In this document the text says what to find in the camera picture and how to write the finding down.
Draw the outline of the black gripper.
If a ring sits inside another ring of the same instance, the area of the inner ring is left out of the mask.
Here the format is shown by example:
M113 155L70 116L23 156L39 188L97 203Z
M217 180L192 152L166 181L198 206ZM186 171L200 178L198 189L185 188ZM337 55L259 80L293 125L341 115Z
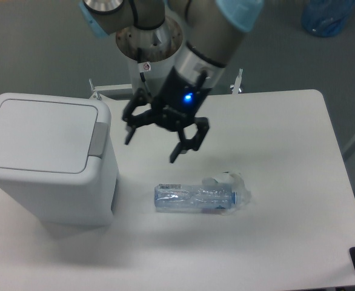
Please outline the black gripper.
M170 163L174 163L180 154L187 153L189 150L198 151L210 129L208 118L196 116L211 91L210 88L204 87L207 76L207 71L202 70L191 84L175 68L172 68L160 92L151 103L154 123L171 132L177 132L179 138L179 142L170 154ZM151 110L138 115L133 114L136 108L148 104L148 97L144 89L137 89L122 112L122 120L126 122L128 132L125 145L129 145L137 128L150 125L152 122ZM187 139L184 128L192 124L196 126L196 133L192 138Z

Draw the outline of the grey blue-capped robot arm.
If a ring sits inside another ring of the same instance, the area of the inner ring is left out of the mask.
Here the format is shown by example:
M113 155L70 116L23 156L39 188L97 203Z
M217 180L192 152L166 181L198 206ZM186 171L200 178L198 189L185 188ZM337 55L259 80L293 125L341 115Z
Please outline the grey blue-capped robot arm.
M199 150L209 128L197 111L264 6L262 1L81 1L93 31L114 35L128 58L133 96L127 141L155 124L178 134L170 161Z

